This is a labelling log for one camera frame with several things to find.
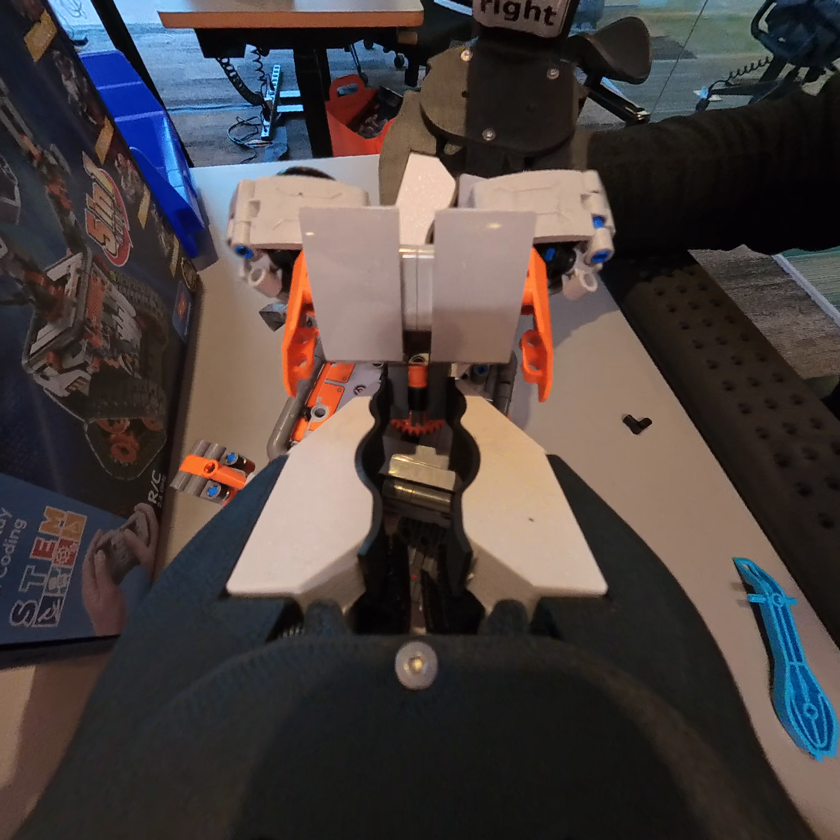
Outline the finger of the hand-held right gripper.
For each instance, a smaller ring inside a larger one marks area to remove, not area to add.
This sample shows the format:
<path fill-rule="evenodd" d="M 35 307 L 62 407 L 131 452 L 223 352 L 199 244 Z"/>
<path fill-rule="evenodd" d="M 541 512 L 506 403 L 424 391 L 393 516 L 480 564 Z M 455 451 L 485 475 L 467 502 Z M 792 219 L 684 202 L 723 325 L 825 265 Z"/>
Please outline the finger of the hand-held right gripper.
<path fill-rule="evenodd" d="M 395 200 L 400 246 L 430 243 L 435 217 L 453 205 L 456 191 L 455 178 L 438 158 L 410 154 Z"/>

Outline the grey orange tracked toy robot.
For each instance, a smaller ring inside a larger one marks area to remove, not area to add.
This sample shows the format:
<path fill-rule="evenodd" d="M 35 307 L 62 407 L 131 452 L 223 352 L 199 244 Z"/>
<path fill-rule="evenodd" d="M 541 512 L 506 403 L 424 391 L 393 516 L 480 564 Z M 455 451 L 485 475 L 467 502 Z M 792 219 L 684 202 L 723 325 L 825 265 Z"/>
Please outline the grey orange tracked toy robot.
<path fill-rule="evenodd" d="M 267 445 L 279 471 L 294 447 L 356 396 L 371 398 L 374 416 L 355 456 L 374 502 L 358 554 L 364 591 L 352 605 L 333 603 L 353 614 L 363 634 L 475 634 L 492 607 L 454 593 L 454 391 L 481 396 L 509 417 L 518 353 L 506 363 L 441 365 L 415 353 L 404 366 L 329 361 L 318 341 L 315 362 Z"/>

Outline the black metal beam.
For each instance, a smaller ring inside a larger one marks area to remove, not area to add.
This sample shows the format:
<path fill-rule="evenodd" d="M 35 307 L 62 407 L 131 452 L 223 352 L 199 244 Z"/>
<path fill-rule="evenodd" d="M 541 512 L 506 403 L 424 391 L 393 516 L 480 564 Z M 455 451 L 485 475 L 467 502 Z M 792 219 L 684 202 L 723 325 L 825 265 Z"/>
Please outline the black metal beam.
<path fill-rule="evenodd" d="M 164 100 L 144 64 L 143 58 L 133 41 L 133 37 L 116 3 L 114 1 L 91 1 L 91 5 L 95 9 L 114 47 L 125 56 L 142 82 L 150 90 L 155 100 L 166 111 Z"/>

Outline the blue plastic brick separator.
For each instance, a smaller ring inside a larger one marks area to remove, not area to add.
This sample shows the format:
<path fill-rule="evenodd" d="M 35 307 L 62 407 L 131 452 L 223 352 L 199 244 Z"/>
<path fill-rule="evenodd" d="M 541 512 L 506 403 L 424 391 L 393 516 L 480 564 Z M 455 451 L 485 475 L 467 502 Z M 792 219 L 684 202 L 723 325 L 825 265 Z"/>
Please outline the blue plastic brick separator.
<path fill-rule="evenodd" d="M 838 719 L 809 665 L 792 608 L 797 601 L 755 562 L 733 558 L 770 651 L 770 692 L 782 727 L 814 760 L 837 756 Z"/>

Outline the person's right forearm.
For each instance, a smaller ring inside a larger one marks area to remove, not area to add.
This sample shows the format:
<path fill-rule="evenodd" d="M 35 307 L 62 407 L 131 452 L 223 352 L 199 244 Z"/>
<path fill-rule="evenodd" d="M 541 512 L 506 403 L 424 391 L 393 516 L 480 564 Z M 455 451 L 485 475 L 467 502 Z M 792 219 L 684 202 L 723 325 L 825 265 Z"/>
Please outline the person's right forearm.
<path fill-rule="evenodd" d="M 612 209 L 616 254 L 839 244 L 839 79 L 815 95 L 593 133 L 586 166 Z"/>

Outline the blue robot kit box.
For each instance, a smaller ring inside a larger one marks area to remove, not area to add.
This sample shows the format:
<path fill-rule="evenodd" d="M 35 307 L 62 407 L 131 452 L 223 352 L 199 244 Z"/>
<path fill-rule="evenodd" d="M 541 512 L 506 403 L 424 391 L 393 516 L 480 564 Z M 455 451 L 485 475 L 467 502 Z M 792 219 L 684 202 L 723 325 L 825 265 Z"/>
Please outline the blue robot kit box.
<path fill-rule="evenodd" d="M 198 276 L 48 2 L 1 6 L 2 667 L 148 591 Z"/>

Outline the blue plastic bin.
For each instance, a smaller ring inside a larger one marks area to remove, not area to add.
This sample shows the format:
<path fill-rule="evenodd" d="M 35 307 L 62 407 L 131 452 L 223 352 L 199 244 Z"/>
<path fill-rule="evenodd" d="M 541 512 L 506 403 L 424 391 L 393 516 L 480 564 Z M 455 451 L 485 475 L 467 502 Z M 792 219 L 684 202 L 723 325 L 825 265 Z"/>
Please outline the blue plastic bin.
<path fill-rule="evenodd" d="M 168 112 L 121 52 L 84 53 L 80 60 L 185 252 L 198 270 L 210 267 L 217 259 L 215 246 Z"/>

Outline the small grey orange claw piece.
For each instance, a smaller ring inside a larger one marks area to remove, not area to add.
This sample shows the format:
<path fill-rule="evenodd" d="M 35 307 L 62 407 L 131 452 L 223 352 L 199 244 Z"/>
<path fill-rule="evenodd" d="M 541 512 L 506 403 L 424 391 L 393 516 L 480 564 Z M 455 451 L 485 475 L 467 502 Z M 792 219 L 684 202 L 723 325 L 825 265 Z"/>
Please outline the small grey orange claw piece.
<path fill-rule="evenodd" d="M 184 457 L 170 487 L 224 507 L 245 488 L 255 470 L 254 461 L 239 452 L 199 439 Z"/>

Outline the black office chair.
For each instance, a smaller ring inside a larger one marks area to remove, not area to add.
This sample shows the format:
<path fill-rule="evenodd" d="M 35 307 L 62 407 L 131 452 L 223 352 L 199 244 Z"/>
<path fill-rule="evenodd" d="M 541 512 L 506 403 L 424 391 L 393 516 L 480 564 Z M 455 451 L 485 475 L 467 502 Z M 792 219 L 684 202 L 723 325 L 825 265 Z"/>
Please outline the black office chair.
<path fill-rule="evenodd" d="M 650 121 L 650 113 L 645 108 L 606 85 L 607 81 L 641 85 L 648 79 L 653 52 L 643 20 L 622 17 L 594 32 L 576 35 L 569 46 L 575 55 L 574 63 L 585 74 L 584 89 L 588 99 L 626 125 L 643 125 Z"/>
<path fill-rule="evenodd" d="M 750 103 L 782 98 L 838 73 L 838 1 L 763 2 L 750 32 L 769 56 L 700 89 L 697 112 L 725 97 Z"/>

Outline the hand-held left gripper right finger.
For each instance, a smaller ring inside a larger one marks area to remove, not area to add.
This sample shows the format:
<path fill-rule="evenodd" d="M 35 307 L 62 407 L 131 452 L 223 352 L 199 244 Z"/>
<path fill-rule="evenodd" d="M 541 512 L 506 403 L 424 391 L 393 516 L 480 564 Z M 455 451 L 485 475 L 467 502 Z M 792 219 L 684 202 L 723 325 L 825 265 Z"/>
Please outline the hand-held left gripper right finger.
<path fill-rule="evenodd" d="M 606 593 L 543 448 L 462 391 L 454 391 L 454 472 L 454 593 L 479 602 Z"/>

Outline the black perforated foam mat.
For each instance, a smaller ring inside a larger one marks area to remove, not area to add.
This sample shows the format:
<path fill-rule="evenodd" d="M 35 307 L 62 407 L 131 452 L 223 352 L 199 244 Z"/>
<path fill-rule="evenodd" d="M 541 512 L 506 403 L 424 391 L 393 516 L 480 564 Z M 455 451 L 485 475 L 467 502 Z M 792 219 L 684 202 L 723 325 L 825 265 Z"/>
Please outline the black perforated foam mat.
<path fill-rule="evenodd" d="M 838 419 L 687 253 L 602 278 L 837 643 Z"/>

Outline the wooden top desk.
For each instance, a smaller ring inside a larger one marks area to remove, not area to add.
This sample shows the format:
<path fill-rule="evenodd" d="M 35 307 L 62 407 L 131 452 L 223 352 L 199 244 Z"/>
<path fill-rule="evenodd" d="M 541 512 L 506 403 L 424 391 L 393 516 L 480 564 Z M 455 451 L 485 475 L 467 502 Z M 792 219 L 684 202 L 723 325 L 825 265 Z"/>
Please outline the wooden top desk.
<path fill-rule="evenodd" d="M 206 58 L 240 58 L 247 47 L 291 50 L 313 153 L 330 157 L 325 100 L 328 49 L 372 39 L 380 30 L 422 25 L 419 1 L 169 1 L 157 2 L 168 29 L 191 29 Z"/>

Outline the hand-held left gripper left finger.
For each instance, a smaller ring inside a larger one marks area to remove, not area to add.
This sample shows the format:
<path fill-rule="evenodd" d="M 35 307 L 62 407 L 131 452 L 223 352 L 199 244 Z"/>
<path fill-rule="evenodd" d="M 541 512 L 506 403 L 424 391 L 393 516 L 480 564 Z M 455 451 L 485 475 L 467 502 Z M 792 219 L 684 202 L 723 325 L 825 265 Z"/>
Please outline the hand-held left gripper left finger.
<path fill-rule="evenodd" d="M 291 450 L 226 583 L 229 595 L 300 605 L 360 598 L 358 554 L 374 502 L 355 456 L 374 425 L 371 398 L 356 396 Z"/>

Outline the orange plastic basket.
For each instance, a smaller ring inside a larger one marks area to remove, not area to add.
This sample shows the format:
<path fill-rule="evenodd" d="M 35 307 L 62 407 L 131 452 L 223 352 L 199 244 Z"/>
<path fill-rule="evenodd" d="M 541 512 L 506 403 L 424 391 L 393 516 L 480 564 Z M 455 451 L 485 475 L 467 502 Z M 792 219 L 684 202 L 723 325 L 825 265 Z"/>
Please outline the orange plastic basket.
<path fill-rule="evenodd" d="M 357 74 L 333 80 L 325 102 L 333 156 L 381 153 L 403 101 L 388 87 L 367 87 Z"/>

